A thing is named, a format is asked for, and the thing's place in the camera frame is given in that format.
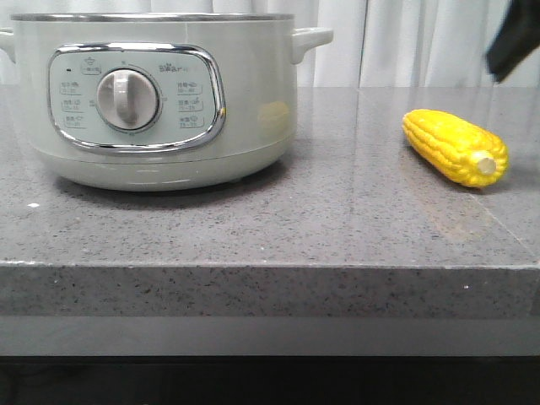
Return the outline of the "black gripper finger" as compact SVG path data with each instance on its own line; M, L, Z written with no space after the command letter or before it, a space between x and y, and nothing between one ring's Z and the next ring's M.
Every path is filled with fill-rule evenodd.
M492 80L502 83L538 47L539 1L511 1L498 32L485 53Z

